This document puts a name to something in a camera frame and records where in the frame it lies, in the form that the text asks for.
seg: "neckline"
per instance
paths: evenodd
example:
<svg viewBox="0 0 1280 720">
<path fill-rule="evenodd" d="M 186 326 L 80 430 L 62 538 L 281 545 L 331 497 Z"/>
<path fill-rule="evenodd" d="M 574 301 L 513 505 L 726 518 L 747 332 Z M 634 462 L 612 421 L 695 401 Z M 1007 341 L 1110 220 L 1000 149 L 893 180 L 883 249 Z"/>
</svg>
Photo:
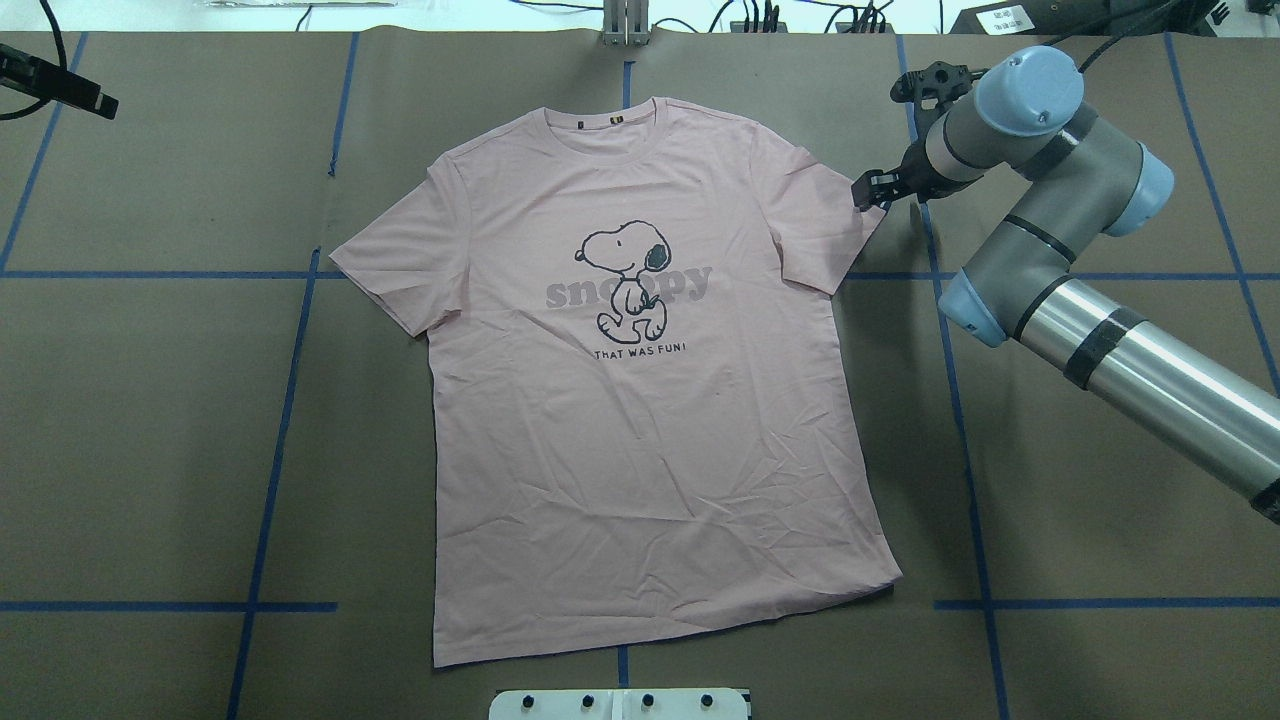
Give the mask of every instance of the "neckline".
<svg viewBox="0 0 1280 720">
<path fill-rule="evenodd" d="M 539 110 L 534 110 L 532 120 L 534 124 L 538 126 L 538 131 L 543 141 L 556 155 L 591 165 L 625 165 L 648 155 L 654 147 L 658 146 L 662 137 L 667 133 L 667 115 L 666 97 L 650 97 L 649 100 L 645 100 L 639 105 L 632 105 L 625 110 L 599 113 L 595 115 L 573 115 L 570 113 L 552 110 L 550 108 L 541 108 Z M 554 132 L 552 132 L 553 127 L 567 131 L 607 129 L 617 124 L 634 124 L 649 118 L 652 118 L 652 127 L 649 128 L 649 133 L 645 136 L 644 141 L 627 152 L 618 155 L 602 155 L 570 147 L 568 145 L 564 145 L 561 138 L 556 137 Z"/>
</svg>

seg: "snoopy's ear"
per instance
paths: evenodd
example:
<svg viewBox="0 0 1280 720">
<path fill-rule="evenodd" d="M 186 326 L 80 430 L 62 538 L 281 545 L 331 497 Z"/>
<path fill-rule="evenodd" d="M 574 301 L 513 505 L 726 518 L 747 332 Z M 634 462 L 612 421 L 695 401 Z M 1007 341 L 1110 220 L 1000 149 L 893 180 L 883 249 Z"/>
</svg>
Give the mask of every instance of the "snoopy's ear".
<svg viewBox="0 0 1280 720">
<path fill-rule="evenodd" d="M 667 246 L 658 243 L 649 249 L 649 252 L 644 256 L 644 269 L 650 273 L 657 273 L 663 270 L 671 264 L 671 255 L 667 254 Z"/>
</svg>

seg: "blue joint cap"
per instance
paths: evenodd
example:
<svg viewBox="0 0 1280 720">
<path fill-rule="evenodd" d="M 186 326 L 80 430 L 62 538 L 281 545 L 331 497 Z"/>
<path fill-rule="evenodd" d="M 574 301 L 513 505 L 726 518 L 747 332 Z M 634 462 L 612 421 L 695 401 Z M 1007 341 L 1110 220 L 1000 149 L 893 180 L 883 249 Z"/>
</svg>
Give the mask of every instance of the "blue joint cap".
<svg viewBox="0 0 1280 720">
<path fill-rule="evenodd" d="M 978 81 L 974 106 L 998 132 L 1033 137 L 1062 129 L 1084 101 L 1084 76 L 1056 47 L 1036 45 L 1006 58 Z"/>
<path fill-rule="evenodd" d="M 1120 213 L 1116 222 L 1102 232 L 1111 237 L 1132 233 L 1155 218 L 1172 193 L 1174 172 L 1169 169 L 1169 165 L 1161 163 L 1160 158 L 1152 155 L 1146 145 L 1142 145 L 1142 172 L 1138 174 L 1138 186 L 1133 188 L 1133 195 L 1129 197 L 1129 205 L 1125 206 L 1124 213 Z"/>
<path fill-rule="evenodd" d="M 964 274 L 964 270 L 956 273 L 951 284 L 942 291 L 942 297 L 938 299 L 938 309 L 942 310 L 943 315 L 951 318 L 952 323 L 980 340 L 987 347 L 998 347 L 1000 343 L 1009 340 L 1009 336 L 1000 328 L 996 316 L 987 309 L 987 304 L 982 301 L 982 297 L 974 290 L 973 283 L 969 282 L 969 275 Z"/>
</svg>

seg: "pink t-shirt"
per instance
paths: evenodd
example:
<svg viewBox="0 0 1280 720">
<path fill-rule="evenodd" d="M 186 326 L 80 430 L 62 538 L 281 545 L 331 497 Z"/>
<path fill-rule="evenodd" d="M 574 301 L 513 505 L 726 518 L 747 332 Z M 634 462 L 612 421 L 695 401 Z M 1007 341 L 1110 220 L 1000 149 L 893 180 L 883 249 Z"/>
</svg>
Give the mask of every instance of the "pink t-shirt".
<svg viewBox="0 0 1280 720">
<path fill-rule="evenodd" d="M 435 379 L 436 666 L 893 583 L 831 295 L 883 213 L 754 120 L 534 110 L 332 255 Z"/>
</svg>

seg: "white label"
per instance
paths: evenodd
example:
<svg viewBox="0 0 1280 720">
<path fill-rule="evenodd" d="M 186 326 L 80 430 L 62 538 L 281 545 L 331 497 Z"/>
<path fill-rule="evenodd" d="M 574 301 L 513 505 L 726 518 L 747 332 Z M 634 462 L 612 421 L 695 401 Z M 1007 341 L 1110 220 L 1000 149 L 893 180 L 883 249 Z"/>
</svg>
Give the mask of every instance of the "white label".
<svg viewBox="0 0 1280 720">
<path fill-rule="evenodd" d="M 987 35 L 1011 35 L 1024 29 L 1036 29 L 1036 24 L 1032 23 L 1021 5 L 978 13 L 977 18 Z"/>
</svg>

